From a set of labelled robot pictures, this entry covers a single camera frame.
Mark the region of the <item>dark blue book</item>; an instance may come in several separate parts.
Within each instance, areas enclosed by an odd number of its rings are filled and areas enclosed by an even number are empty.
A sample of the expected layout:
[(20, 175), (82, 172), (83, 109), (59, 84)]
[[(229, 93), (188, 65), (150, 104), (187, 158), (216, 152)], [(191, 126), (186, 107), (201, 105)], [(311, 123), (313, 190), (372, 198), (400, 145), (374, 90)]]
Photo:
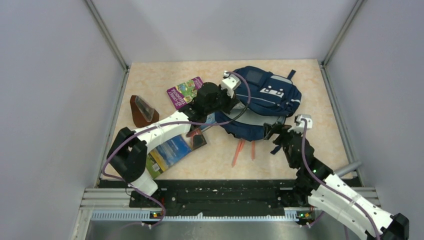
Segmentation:
[(216, 123), (217, 123), (217, 121), (215, 119), (215, 113), (209, 114), (206, 118), (206, 121), (205, 121), (206, 125), (200, 125), (199, 129), (200, 129), (201, 132), (204, 132), (204, 131), (210, 129)]

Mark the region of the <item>navy blue backpack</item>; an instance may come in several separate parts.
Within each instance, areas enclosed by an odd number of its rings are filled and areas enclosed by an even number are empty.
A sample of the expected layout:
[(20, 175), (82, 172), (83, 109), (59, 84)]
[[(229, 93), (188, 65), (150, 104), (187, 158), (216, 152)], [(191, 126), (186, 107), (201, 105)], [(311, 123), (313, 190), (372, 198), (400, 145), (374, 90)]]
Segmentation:
[(229, 114), (222, 111), (214, 113), (217, 123), (234, 119), (245, 108), (250, 90), (250, 103), (243, 115), (221, 126), (234, 138), (249, 142), (263, 140), (267, 135), (264, 124), (283, 124), (299, 108), (302, 93), (292, 81), (296, 74), (294, 69), (288, 76), (277, 75), (255, 66), (237, 68), (234, 72), (247, 81), (248, 87), (241, 81), (234, 90), (240, 103)]

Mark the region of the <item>blue yellow landscape book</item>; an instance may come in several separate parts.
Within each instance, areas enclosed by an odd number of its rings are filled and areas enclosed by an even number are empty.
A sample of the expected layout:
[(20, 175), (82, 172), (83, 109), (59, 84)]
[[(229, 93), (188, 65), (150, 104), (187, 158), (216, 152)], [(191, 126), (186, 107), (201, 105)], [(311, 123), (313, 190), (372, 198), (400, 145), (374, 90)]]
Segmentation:
[(200, 128), (175, 136), (149, 152), (146, 158), (146, 170), (153, 179), (156, 179), (191, 152), (206, 144), (206, 138)]

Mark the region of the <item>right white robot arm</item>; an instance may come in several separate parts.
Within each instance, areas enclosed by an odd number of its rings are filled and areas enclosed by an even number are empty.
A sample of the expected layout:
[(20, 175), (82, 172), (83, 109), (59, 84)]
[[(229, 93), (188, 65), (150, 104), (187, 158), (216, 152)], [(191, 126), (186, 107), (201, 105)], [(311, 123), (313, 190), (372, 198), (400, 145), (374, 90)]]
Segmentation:
[(361, 240), (408, 240), (410, 221), (402, 213), (390, 213), (351, 188), (325, 163), (315, 157), (306, 138), (307, 128), (264, 124), (264, 139), (274, 134), (276, 148), (282, 150), (292, 169), (296, 169), (293, 200), (299, 206), (313, 206), (351, 230)]

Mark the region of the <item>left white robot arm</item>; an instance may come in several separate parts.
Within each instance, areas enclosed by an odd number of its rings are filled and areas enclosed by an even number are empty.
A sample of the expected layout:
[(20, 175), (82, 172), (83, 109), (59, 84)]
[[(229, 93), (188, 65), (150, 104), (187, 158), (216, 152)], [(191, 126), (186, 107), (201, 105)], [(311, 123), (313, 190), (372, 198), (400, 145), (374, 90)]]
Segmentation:
[(240, 80), (223, 80), (220, 85), (204, 83), (196, 97), (187, 105), (158, 122), (130, 130), (122, 128), (107, 155), (106, 165), (111, 165), (131, 188), (142, 192), (141, 200), (149, 207), (160, 202), (158, 185), (146, 169), (147, 156), (166, 141), (206, 126), (207, 117), (218, 111), (230, 111), (239, 103), (235, 89)]

